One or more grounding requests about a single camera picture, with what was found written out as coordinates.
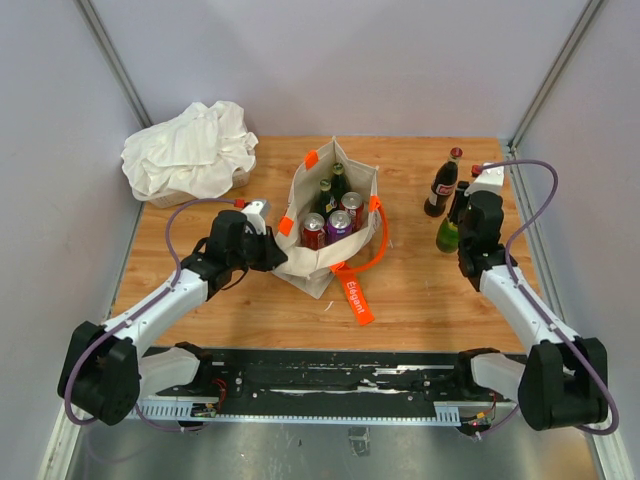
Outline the cola glass bottle red cap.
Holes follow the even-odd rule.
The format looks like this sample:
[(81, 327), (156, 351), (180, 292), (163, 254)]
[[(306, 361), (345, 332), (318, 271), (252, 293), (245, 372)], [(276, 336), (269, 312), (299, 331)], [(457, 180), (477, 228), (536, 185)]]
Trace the cola glass bottle red cap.
[(444, 213), (447, 201), (457, 183), (458, 164), (462, 156), (463, 150), (460, 147), (452, 148), (448, 159), (437, 171), (429, 196), (424, 202), (424, 212), (428, 216), (439, 217)]

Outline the red cola can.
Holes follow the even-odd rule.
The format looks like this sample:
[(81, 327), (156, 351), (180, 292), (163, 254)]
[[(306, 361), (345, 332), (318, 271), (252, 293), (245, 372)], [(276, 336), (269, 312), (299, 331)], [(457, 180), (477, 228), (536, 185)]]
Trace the red cola can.
[(308, 213), (302, 223), (302, 246), (314, 251), (326, 245), (325, 220), (319, 213)]
[(340, 205), (351, 218), (353, 231), (360, 230), (364, 222), (364, 201), (361, 195), (353, 191), (347, 192), (342, 196)]

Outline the canvas bag orange handles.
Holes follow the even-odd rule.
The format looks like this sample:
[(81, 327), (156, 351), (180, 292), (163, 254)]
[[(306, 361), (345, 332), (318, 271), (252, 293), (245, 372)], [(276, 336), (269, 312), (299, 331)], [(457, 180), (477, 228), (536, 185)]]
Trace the canvas bag orange handles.
[[(302, 243), (303, 219), (320, 193), (320, 181), (329, 176), (336, 163), (345, 167), (347, 180), (363, 197), (363, 226), (345, 239), (312, 250)], [(382, 234), (382, 240), (375, 256), (360, 266), (349, 266), (348, 262), (363, 251), (377, 232)], [(288, 256), (287, 262), (275, 269), (277, 277), (316, 299), (333, 279), (338, 279), (358, 323), (367, 325), (374, 321), (357, 275), (378, 264), (389, 244), (388, 220), (378, 195), (377, 168), (348, 158), (336, 139), (310, 151), (293, 176), (287, 210), (275, 239)]]

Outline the purple soda can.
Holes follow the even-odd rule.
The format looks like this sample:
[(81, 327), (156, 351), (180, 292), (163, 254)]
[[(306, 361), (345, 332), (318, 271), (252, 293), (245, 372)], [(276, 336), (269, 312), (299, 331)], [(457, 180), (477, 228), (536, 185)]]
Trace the purple soda can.
[(327, 220), (327, 244), (333, 244), (353, 231), (352, 218), (343, 210), (333, 211)]

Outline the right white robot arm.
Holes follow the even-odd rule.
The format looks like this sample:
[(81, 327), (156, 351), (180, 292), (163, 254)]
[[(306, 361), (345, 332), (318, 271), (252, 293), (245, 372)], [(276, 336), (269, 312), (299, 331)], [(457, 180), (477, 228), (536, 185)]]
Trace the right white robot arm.
[(578, 427), (593, 430), (619, 413), (608, 389), (608, 358), (596, 338), (584, 338), (542, 301), (501, 244), (503, 199), (469, 186), (459, 213), (458, 264), (474, 289), (507, 320), (527, 348), (524, 363), (493, 348), (459, 354), (453, 387), (466, 400), (487, 390), (516, 402), (536, 431)]

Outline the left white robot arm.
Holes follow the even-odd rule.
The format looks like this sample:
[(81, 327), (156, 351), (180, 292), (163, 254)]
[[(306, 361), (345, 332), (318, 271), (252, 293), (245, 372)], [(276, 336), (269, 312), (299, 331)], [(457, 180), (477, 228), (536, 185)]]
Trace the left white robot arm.
[(74, 330), (58, 384), (70, 421), (113, 426), (139, 400), (172, 387), (195, 396), (225, 388), (214, 376), (211, 355), (193, 344), (159, 354), (148, 350), (187, 313), (235, 286), (235, 273), (270, 272), (287, 261), (266, 224), (268, 209), (259, 199), (240, 211), (220, 211), (209, 235), (177, 260), (154, 292), (100, 325), (85, 321)]

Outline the green bottle yellow label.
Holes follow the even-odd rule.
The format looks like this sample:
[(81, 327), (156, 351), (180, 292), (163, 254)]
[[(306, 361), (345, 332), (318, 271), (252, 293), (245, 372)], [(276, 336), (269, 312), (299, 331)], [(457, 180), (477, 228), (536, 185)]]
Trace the green bottle yellow label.
[(329, 179), (319, 182), (319, 194), (313, 204), (313, 212), (320, 214), (325, 220), (338, 208), (332, 193), (332, 185)]

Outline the dark green glass bottle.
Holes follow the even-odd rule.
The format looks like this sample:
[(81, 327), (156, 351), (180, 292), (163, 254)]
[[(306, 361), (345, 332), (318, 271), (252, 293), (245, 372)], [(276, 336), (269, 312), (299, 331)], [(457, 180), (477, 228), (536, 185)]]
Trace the dark green glass bottle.
[(345, 173), (344, 165), (342, 163), (334, 163), (332, 166), (331, 193), (336, 203), (339, 204), (342, 197), (351, 191), (351, 185)]

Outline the crumpled white cloth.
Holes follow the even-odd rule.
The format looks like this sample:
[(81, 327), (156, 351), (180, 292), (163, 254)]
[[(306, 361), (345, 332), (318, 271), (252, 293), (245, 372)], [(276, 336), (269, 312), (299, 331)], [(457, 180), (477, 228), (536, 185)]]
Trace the crumpled white cloth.
[(122, 171), (139, 201), (173, 194), (220, 197), (234, 187), (236, 175), (255, 168), (258, 143), (238, 104), (194, 102), (178, 116), (129, 136)]

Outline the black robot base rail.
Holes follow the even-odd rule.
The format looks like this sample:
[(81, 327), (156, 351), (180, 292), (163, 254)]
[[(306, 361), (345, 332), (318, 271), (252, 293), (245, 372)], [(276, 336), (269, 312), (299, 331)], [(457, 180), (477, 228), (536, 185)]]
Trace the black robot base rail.
[(210, 380), (139, 401), (150, 420), (483, 426), (511, 401), (454, 377), (443, 352), (210, 349)]

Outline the right aluminium frame post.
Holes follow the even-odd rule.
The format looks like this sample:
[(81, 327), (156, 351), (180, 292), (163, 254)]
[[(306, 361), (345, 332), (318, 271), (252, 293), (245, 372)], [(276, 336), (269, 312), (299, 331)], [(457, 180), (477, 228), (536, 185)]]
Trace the right aluminium frame post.
[(524, 139), (537, 115), (560, 81), (574, 54), (607, 4), (608, 1), (606, 0), (589, 0), (584, 5), (514, 133), (507, 141), (502, 142), (502, 145), (509, 152), (515, 151)]

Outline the aluminium frame post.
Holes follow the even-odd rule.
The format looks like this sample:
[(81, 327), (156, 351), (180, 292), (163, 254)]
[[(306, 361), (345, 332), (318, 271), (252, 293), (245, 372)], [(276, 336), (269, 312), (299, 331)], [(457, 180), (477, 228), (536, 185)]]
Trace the aluminium frame post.
[(152, 125), (151, 117), (94, 2), (90, 0), (74, 0), (73, 3), (83, 18), (116, 83), (122, 90), (138, 123), (143, 128), (150, 127)]
[(560, 81), (574, 54), (607, 4), (608, 1), (606, 0), (589, 0), (584, 5), (514, 133), (507, 141), (502, 142), (502, 145), (509, 152), (515, 151), (524, 139), (537, 115)]

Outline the left aluminium frame post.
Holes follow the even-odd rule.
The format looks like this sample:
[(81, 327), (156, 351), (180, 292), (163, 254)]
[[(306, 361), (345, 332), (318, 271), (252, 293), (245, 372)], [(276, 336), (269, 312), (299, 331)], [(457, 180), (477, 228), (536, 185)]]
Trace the left aluminium frame post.
[(150, 127), (152, 125), (151, 117), (94, 2), (90, 0), (74, 0), (73, 3), (83, 18), (116, 83), (122, 90), (138, 123), (143, 128)]

